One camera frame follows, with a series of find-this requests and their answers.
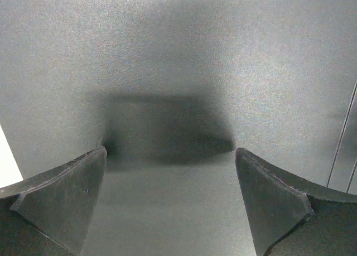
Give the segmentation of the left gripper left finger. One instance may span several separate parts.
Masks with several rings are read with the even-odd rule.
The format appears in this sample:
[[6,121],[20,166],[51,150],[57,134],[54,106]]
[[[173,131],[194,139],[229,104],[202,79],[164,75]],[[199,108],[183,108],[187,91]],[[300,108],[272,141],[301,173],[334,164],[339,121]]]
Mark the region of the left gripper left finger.
[[106,165],[99,146],[1,188],[1,255],[81,255]]

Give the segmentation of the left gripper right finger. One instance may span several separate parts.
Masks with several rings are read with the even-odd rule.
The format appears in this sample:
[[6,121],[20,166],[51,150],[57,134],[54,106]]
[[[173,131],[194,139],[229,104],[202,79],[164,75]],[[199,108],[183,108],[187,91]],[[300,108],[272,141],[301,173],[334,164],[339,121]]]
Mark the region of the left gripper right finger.
[[256,255],[356,255],[356,195],[238,148],[235,165]]

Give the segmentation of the grey black folder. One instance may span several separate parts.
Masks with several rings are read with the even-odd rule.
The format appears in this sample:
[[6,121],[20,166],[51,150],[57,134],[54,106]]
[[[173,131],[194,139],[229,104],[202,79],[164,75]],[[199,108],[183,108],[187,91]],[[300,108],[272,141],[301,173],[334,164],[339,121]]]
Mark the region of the grey black folder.
[[356,194],[356,0],[1,0],[1,127],[108,146],[84,255],[255,255],[238,147]]

